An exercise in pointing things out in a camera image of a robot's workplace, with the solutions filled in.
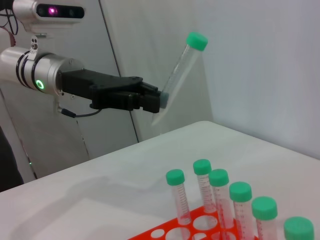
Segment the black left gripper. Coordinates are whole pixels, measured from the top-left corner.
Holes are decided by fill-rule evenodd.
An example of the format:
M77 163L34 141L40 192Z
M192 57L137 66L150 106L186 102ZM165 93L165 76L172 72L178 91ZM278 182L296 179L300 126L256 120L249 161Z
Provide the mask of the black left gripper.
M139 87L141 94L129 94L122 97L120 109L133 111L142 108L149 113L160 112L160 95L158 87L149 83L142 83L137 76L120 77L100 73L92 70L74 70L61 74L62 91L71 95L89 99L97 108L109 93L129 92Z

